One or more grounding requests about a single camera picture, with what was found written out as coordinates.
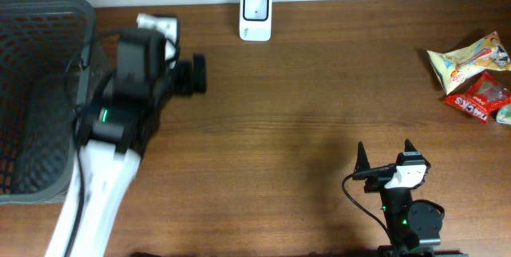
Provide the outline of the teal tissue pack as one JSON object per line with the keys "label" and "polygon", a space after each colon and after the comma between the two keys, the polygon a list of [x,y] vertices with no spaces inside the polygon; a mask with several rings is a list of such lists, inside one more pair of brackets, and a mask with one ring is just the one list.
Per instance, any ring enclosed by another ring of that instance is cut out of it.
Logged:
{"label": "teal tissue pack", "polygon": [[503,106],[498,110],[496,122],[503,125],[511,125],[511,105]]}

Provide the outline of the red snack packet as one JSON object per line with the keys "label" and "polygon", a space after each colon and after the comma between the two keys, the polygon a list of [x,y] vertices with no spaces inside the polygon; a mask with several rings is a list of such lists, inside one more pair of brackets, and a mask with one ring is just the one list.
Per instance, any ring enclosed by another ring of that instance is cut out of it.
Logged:
{"label": "red snack packet", "polygon": [[449,95],[444,102],[487,123],[491,113],[510,104],[510,90],[484,72],[466,92]]}

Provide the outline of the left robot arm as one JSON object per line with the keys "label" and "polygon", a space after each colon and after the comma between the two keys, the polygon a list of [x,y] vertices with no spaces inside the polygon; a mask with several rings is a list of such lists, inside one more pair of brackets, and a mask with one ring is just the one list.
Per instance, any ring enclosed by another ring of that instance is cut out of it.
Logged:
{"label": "left robot arm", "polygon": [[160,31],[120,28],[117,65],[99,82],[91,100],[76,105],[71,121],[74,149],[69,188],[48,256],[103,256],[125,193],[135,179],[168,100],[207,90],[206,58],[167,58],[177,43]]}

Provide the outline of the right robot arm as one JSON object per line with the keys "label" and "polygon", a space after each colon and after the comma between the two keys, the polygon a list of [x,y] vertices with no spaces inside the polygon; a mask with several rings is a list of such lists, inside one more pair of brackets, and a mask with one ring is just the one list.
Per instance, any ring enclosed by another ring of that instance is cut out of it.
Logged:
{"label": "right robot arm", "polygon": [[405,140],[404,150],[393,164],[371,167],[363,142],[358,143],[354,171],[345,180],[362,180],[365,193],[378,193],[385,217],[380,220],[353,197],[349,200],[374,219],[386,233],[390,244],[380,246],[379,256],[463,256],[460,251],[436,251],[446,211],[429,200],[414,200],[412,191],[422,186],[430,162]]}

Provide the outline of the yellow wet wipes pack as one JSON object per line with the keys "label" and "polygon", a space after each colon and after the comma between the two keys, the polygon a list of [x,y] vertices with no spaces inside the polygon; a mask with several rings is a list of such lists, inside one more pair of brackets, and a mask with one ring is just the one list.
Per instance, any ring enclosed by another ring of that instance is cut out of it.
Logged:
{"label": "yellow wet wipes pack", "polygon": [[510,56],[497,31],[462,49],[448,53],[426,51],[446,95],[471,77],[485,71],[510,71]]}

